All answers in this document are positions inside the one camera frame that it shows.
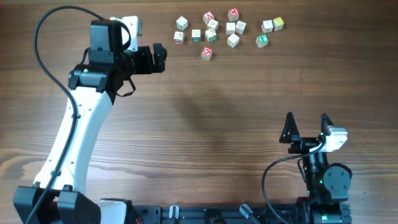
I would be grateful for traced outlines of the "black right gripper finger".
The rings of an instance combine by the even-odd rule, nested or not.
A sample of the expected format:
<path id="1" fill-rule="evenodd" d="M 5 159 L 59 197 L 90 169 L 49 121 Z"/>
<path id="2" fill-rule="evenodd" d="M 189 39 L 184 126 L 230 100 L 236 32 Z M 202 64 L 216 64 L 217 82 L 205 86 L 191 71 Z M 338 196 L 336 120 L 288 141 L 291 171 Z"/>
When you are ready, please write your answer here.
<path id="1" fill-rule="evenodd" d="M 288 144 L 300 141 L 301 137 L 294 119 L 294 114 L 290 111 L 287 113 L 285 125 L 280 135 L 279 142 Z"/>
<path id="2" fill-rule="evenodd" d="M 330 126 L 333 126 L 332 121 L 326 113 L 321 115 L 321 133 L 325 136 L 330 135 Z"/>

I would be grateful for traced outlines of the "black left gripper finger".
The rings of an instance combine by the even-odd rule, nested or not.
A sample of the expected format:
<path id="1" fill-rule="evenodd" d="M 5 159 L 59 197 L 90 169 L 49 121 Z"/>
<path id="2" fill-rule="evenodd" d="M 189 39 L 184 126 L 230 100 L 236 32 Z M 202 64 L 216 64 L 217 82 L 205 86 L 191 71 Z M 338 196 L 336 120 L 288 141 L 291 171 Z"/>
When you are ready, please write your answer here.
<path id="1" fill-rule="evenodd" d="M 154 57 L 167 57 L 167 49 L 162 46 L 161 43 L 153 43 Z"/>
<path id="2" fill-rule="evenodd" d="M 165 58 L 164 57 L 154 57 L 154 67 L 152 69 L 153 73 L 162 73 L 165 71 Z"/>

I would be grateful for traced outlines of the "wooden block green bird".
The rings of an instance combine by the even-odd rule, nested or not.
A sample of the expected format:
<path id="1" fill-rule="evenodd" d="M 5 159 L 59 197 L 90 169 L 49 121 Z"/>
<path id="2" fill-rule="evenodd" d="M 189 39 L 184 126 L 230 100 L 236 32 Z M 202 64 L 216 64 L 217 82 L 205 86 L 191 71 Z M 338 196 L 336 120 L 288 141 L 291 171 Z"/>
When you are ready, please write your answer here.
<path id="1" fill-rule="evenodd" d="M 192 30 L 192 42 L 201 42 L 201 30 L 200 29 Z"/>

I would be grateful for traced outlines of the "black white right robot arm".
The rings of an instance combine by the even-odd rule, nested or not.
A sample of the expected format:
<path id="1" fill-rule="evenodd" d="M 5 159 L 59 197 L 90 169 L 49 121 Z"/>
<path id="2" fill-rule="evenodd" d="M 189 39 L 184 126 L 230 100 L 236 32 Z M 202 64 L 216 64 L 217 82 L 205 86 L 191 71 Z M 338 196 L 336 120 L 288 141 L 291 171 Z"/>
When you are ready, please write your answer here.
<path id="1" fill-rule="evenodd" d="M 348 166 L 330 164 L 327 159 L 327 154 L 341 149 L 347 139 L 347 130 L 334 125 L 326 114 L 321 116 L 319 136 L 301 137 L 293 113 L 287 113 L 279 142 L 290 144 L 288 153 L 301 156 L 299 171 L 308 194 L 297 199 L 292 223 L 352 222 L 351 210 L 345 202 L 353 173 Z"/>

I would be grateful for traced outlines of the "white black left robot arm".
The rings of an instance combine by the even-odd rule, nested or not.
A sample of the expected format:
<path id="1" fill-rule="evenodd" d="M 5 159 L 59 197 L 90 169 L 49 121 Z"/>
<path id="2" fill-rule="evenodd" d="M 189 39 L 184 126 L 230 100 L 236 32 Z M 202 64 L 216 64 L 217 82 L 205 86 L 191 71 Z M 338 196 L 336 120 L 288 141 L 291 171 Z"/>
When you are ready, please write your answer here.
<path id="1" fill-rule="evenodd" d="M 24 223 L 134 223 L 129 201 L 90 200 L 86 179 L 103 121 L 119 89 L 133 75 L 165 70 L 166 49 L 140 47 L 136 16 L 93 20 L 90 46 L 68 77 L 68 103 L 52 150 L 30 187 L 16 189 L 13 204 Z"/>

